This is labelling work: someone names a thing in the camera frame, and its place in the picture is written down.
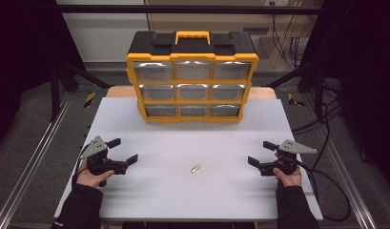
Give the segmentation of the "person's right hand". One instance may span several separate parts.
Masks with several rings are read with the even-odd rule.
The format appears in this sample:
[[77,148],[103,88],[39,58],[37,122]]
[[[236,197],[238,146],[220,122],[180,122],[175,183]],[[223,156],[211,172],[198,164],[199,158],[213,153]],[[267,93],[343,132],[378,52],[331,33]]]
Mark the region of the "person's right hand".
[[274,168],[273,173],[276,179],[279,179],[282,182],[284,187],[301,185],[301,171],[299,168],[296,168],[296,170],[291,175],[284,174],[278,168]]

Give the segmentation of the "person's left hand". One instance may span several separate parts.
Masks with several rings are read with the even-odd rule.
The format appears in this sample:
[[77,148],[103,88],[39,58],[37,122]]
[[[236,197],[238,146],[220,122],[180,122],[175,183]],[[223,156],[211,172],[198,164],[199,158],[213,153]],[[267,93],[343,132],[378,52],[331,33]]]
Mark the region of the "person's left hand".
[[78,169],[76,183],[96,188],[102,181],[106,181],[114,174],[113,170],[107,171],[101,175],[93,175],[88,170],[88,162],[84,159]]

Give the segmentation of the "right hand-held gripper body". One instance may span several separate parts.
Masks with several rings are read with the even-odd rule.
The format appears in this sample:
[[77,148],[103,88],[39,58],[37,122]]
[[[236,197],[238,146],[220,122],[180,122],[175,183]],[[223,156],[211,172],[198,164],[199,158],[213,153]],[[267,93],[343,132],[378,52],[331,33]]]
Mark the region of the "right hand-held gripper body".
[[259,171],[264,177],[273,176],[273,169],[278,168],[284,174],[291,175],[298,166],[297,154],[315,154],[318,150],[286,139],[277,145],[277,159],[273,162],[259,163]]

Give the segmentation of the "wooden table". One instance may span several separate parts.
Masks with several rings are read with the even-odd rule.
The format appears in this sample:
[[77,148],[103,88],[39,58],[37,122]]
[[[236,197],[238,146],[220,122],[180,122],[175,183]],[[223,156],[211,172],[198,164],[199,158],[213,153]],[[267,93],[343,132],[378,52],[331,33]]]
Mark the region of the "wooden table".
[[[113,86],[108,89],[107,97],[136,98],[133,86]],[[251,99],[276,99],[275,91],[267,87],[252,87],[249,95]]]

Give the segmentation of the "aluminium floor rail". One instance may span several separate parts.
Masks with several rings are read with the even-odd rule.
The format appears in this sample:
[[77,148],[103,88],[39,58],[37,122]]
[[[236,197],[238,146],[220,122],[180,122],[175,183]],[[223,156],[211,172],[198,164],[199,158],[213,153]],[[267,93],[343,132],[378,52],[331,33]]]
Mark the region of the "aluminium floor rail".
[[58,127],[60,126],[65,113],[70,107],[70,103],[74,97],[74,93],[65,93],[64,98],[60,105],[60,110],[57,117],[51,121],[39,140],[33,154],[31,155],[28,164],[23,170],[22,175],[17,180],[14,188],[12,189],[7,201],[0,210],[0,229],[7,229],[10,221],[19,206],[23,196],[25,195],[45,153],[48,151],[52,139],[54,138]]
[[340,186],[342,187],[345,195],[349,198],[351,209],[359,223],[361,229],[378,229],[370,211],[368,210],[359,189],[352,179],[349,171],[342,162],[338,151],[329,136],[329,129],[323,125],[318,128],[319,134],[322,140],[326,140],[327,144],[325,149],[327,155],[331,161],[335,173],[337,174]]

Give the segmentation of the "black curtain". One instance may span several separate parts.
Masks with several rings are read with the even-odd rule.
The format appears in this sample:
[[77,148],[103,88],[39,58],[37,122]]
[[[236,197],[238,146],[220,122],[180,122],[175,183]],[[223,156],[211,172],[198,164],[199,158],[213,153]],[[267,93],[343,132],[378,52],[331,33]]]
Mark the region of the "black curtain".
[[[390,0],[323,0],[303,60],[323,59],[340,82],[340,104],[369,159],[390,185]],[[325,50],[316,55],[322,41]]]
[[50,81],[55,67],[64,87],[78,87],[66,60],[84,68],[56,0],[0,0],[0,141],[20,108],[23,92]]

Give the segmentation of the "yellow black drawer organizer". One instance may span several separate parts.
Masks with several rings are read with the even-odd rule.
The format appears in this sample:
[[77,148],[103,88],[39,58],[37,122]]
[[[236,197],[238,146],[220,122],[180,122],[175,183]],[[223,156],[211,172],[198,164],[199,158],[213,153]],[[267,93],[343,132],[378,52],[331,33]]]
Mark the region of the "yellow black drawer organizer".
[[[143,99],[138,89],[137,78],[133,69],[134,62],[175,62],[194,61],[243,61],[252,64],[249,72],[241,110],[238,117],[147,117],[144,114]],[[126,56],[127,75],[133,84],[137,96],[137,109],[148,122],[209,121],[237,122],[243,117],[244,106],[252,86],[252,76],[259,58],[250,35],[244,31],[215,33],[210,31],[176,31],[158,33],[139,31]]]

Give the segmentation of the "black metal frame stand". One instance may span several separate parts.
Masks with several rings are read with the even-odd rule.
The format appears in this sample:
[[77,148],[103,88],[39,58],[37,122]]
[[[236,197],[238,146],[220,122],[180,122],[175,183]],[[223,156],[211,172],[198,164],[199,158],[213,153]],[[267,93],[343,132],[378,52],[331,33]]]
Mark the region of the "black metal frame stand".
[[49,70],[51,83],[51,121],[54,121],[60,114],[59,83],[63,84],[67,92],[75,92],[79,87],[79,84],[74,79],[75,75],[82,76],[102,89],[109,89],[112,86],[68,61],[53,63]]
[[324,71],[318,64],[312,62],[306,63],[290,73],[285,74],[281,78],[267,84],[267,87],[275,89],[296,76],[301,77],[301,80],[298,83],[298,90],[301,93],[310,92],[312,88],[315,88],[314,113],[319,120],[322,120]]

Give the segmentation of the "black metal crossbar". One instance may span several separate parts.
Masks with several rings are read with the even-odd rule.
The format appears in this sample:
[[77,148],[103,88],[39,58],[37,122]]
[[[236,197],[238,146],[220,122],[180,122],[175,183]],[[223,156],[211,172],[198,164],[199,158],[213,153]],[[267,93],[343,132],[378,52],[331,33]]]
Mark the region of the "black metal crossbar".
[[210,13],[210,14],[294,14],[319,15],[331,12],[323,7],[240,7],[240,6],[140,6],[140,5],[58,5],[66,13]]

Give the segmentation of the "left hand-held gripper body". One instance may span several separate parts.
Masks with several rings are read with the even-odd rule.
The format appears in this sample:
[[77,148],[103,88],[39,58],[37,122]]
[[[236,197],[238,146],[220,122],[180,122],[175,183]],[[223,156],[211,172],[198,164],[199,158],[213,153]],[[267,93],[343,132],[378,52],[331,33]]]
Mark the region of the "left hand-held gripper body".
[[88,162],[88,170],[93,175],[101,175],[113,170],[116,175],[125,175],[129,167],[126,161],[115,161],[108,158],[107,142],[97,135],[83,150],[81,159]]

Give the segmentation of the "grid of clear drawers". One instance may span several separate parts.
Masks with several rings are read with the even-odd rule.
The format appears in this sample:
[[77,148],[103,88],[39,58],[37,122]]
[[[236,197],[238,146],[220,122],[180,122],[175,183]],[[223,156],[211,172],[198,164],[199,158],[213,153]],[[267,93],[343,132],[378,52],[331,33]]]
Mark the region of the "grid of clear drawers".
[[170,62],[170,81],[140,81],[147,117],[238,117],[252,64],[243,61]]

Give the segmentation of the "yellow black floor tape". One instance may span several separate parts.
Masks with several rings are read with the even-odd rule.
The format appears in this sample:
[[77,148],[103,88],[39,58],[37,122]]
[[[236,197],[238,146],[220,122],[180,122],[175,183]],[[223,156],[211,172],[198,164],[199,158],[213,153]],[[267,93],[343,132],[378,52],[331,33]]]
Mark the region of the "yellow black floor tape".
[[95,93],[94,92],[89,93],[87,98],[86,98],[86,101],[85,101],[83,107],[84,108],[89,108],[91,106],[91,104],[92,104],[92,101],[93,101],[94,97],[95,97]]
[[289,105],[299,106],[299,107],[305,106],[304,102],[302,102],[302,101],[295,101],[295,98],[294,98],[293,94],[288,94],[288,104]]

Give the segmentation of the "single clear plastic drawer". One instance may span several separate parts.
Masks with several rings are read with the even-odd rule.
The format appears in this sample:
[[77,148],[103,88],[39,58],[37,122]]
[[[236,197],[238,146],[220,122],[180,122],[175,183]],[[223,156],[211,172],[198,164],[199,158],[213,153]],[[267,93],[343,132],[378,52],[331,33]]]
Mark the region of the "single clear plastic drawer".
[[133,68],[140,81],[170,81],[173,79],[170,62],[134,62]]

